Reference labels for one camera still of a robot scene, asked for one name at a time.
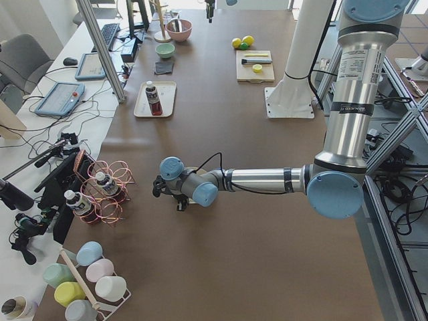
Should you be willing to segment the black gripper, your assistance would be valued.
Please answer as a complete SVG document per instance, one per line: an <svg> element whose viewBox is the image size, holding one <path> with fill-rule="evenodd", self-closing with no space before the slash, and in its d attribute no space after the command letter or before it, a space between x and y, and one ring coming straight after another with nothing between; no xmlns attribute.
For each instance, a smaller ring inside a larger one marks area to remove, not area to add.
<svg viewBox="0 0 428 321"><path fill-rule="evenodd" d="M188 196L179 193L179 194L174 194L173 197L177 200L178 204L177 204L177 211L184 211L186 209L186 205L189 204L189 198Z"/></svg>

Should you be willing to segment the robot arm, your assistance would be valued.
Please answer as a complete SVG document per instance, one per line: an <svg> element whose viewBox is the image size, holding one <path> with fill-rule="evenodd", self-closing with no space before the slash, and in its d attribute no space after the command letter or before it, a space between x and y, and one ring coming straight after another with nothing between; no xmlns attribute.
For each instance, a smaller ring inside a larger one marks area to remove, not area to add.
<svg viewBox="0 0 428 321"><path fill-rule="evenodd" d="M160 163L154 196L172 195L207 207L219 191L266 195L301 192L321 215L345 219L361 207L362 157L387 49L398 37L406 1L344 1L340 10L338 75L324 147L310 165L280 169L223 169L207 173L175 157ZM304 1L283 78L265 91L271 118L311 118L311 73L334 11L333 1Z"/></svg>
<svg viewBox="0 0 428 321"><path fill-rule="evenodd" d="M214 10L215 10L215 0L204 0L206 4L206 18L209 23L212 23ZM226 0L227 6L234 6L237 4L238 0Z"/></svg>

